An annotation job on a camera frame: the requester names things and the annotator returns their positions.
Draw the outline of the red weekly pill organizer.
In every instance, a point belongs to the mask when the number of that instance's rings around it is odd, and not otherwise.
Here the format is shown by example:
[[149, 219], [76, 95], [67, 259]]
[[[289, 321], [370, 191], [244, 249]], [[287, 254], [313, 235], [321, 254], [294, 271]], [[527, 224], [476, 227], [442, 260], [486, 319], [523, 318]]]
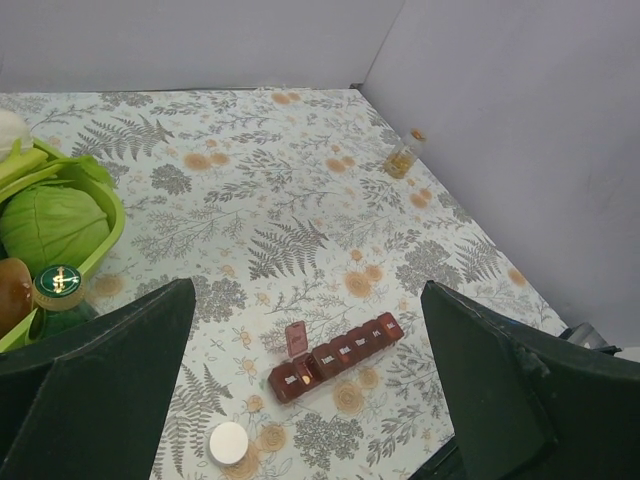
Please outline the red weekly pill organizer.
[[295, 322], [285, 328], [289, 359], [274, 367], [268, 384], [275, 398], [288, 404], [355, 365], [393, 346], [404, 331], [389, 312], [338, 335], [314, 348], [309, 347], [306, 325]]

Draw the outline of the white bottle cap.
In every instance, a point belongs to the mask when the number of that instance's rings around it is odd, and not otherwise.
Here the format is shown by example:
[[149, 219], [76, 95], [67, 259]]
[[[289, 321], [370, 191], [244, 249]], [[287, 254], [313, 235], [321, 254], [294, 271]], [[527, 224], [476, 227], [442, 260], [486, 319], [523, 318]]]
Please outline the white bottle cap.
[[236, 422], [224, 422], [216, 426], [207, 442], [212, 460], [220, 466], [232, 466], [240, 462], [248, 446], [247, 432]]

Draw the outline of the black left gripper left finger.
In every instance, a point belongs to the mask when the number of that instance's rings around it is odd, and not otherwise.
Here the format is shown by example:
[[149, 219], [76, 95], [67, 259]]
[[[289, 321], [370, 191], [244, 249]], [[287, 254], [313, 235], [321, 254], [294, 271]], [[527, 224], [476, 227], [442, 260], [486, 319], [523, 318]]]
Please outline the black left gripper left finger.
[[2, 478], [149, 478], [194, 311], [176, 279], [2, 354]]

